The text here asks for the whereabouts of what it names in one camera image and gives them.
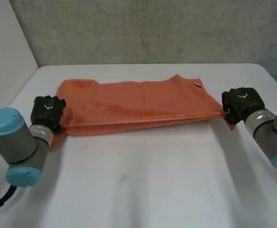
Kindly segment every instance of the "small tag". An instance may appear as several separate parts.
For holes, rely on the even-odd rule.
[[[199,87],[199,88],[201,88],[202,89],[202,87],[200,86],[200,84],[198,84],[197,82],[193,82],[197,87]]]

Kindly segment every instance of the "gray concrete wall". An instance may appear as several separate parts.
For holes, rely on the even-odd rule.
[[[277,80],[277,0],[10,0],[39,66],[256,63]]]

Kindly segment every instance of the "white tabletop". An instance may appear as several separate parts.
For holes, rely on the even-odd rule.
[[[29,122],[36,96],[65,79],[99,83],[200,78],[219,103],[253,87],[277,113],[277,83],[255,64],[46,66],[15,98]],[[0,157],[0,197],[7,164]],[[222,119],[71,137],[50,151],[40,183],[0,208],[0,228],[277,228],[277,171],[239,123]]]

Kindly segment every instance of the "small stain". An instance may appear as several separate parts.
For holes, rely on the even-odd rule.
[[[127,178],[127,175],[124,174],[123,177],[120,179],[120,182],[124,182],[126,178]]]

